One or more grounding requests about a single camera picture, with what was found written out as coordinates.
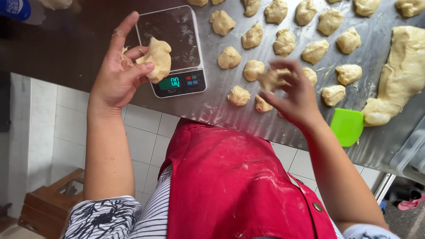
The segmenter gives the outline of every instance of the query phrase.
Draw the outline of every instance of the green digital display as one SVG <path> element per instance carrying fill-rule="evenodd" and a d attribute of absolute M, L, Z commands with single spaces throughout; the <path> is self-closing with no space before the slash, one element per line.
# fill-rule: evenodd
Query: green digital display
<path fill-rule="evenodd" d="M 158 84 L 161 90 L 168 90 L 180 87 L 180 81 L 178 77 L 163 79 Z"/>

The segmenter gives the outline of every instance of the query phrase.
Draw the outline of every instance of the person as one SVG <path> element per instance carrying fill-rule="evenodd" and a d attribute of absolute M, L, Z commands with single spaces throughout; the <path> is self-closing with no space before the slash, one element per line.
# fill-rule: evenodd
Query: person
<path fill-rule="evenodd" d="M 398 238 L 320 114 L 300 64 L 287 59 L 270 62 L 293 73 L 281 87 L 286 96 L 261 96 L 304 134 L 326 210 L 301 181 L 291 183 L 268 141 L 186 119 L 142 210 L 121 119 L 121 108 L 155 67 L 134 63 L 147 47 L 122 53 L 138 18 L 131 13 L 115 30 L 91 90 L 84 201 L 71 211 L 64 238 Z"/>

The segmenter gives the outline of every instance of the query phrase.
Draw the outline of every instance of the person's left hand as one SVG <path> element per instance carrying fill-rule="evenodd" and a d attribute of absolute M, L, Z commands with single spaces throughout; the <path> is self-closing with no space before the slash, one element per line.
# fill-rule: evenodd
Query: person's left hand
<path fill-rule="evenodd" d="M 139 14 L 133 11 L 115 29 L 91 90 L 89 108 L 106 107 L 121 113 L 121 108 L 131 100 L 137 87 L 148 82 L 145 75 L 155 65 L 152 62 L 134 63 L 148 51 L 148 47 L 137 46 L 122 53 L 125 38 L 138 20 Z"/>

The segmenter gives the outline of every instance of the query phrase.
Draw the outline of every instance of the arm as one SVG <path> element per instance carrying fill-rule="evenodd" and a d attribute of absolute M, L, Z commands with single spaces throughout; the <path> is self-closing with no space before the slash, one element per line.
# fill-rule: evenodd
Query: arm
<path fill-rule="evenodd" d="M 276 60 L 270 66 L 290 70 L 292 75 L 283 76 L 290 85 L 281 87 L 287 93 L 285 98 L 271 93 L 261 96 L 306 137 L 317 186 L 338 229 L 343 232 L 354 224 L 365 223 L 388 230 L 375 197 L 320 114 L 314 87 L 300 64 L 296 60 Z"/>
<path fill-rule="evenodd" d="M 134 174 L 121 108 L 136 88 L 147 82 L 154 69 L 151 62 L 133 64 L 146 47 L 135 47 L 124 54 L 125 37 L 139 19 L 132 12 L 115 29 L 90 93 L 87 108 L 87 148 L 84 200 L 130 195 L 134 197 Z"/>

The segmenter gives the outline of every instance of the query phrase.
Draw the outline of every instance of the red apron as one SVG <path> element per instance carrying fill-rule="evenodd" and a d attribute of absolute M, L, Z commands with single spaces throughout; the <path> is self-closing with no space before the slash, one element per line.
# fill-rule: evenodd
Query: red apron
<path fill-rule="evenodd" d="M 168 239 L 336 239 L 316 194 L 289 180 L 270 143 L 181 119 L 162 170 L 173 164 Z"/>

